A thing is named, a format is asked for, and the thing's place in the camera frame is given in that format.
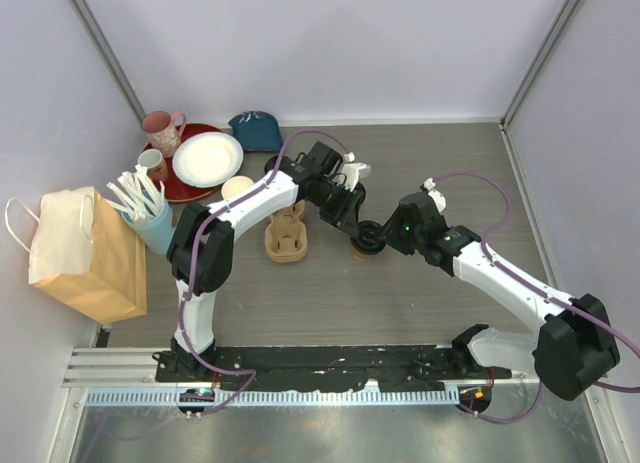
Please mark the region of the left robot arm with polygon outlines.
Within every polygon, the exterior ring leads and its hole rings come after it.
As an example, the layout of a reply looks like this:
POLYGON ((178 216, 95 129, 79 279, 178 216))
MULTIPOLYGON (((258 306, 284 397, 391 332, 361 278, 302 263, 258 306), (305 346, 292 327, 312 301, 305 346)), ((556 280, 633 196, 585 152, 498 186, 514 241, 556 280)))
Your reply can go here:
POLYGON ((359 236, 358 212, 366 190, 360 180, 371 167, 322 142, 293 160, 278 155, 265 176, 238 195, 203 206, 191 203, 178 220, 167 252, 179 290, 175 346, 183 351, 179 371, 190 381, 205 380, 213 368, 206 352, 214 346, 217 291, 228 279, 236 241, 272 214, 308 201, 323 221, 352 238, 359 236))

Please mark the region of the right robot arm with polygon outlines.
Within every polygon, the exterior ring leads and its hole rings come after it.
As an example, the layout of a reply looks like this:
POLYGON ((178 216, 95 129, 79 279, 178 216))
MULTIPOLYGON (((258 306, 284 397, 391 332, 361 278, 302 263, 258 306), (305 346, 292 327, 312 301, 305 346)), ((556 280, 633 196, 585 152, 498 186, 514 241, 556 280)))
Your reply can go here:
POLYGON ((525 333, 480 330, 456 348, 451 363, 465 378, 486 367, 535 375, 557 397, 572 401, 620 361, 604 304, 590 294, 580 298, 543 284, 495 253, 472 230, 450 226, 436 190, 402 198, 384 224, 381 240, 405 255, 425 261, 464 281, 505 307, 525 333))

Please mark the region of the brown paper cup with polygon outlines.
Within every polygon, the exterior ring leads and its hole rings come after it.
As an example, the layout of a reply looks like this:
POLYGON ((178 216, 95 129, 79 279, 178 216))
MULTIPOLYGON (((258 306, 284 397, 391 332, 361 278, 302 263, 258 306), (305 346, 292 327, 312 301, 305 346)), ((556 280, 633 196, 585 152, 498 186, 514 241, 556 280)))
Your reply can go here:
POLYGON ((361 261, 371 260, 377 256, 377 253, 362 252, 357 248, 352 249, 352 255, 361 261))

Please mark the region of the brown paper bag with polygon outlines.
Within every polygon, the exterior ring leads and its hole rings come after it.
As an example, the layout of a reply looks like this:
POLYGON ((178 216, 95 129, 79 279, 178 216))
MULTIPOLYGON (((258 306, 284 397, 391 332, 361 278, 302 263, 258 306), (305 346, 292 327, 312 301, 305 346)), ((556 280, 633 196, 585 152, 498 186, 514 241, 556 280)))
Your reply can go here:
POLYGON ((84 316, 107 325, 147 314, 146 247, 93 187, 42 196, 40 212, 12 197, 5 226, 28 253, 28 282, 84 316), (9 220, 17 203, 36 223, 30 243, 9 220))

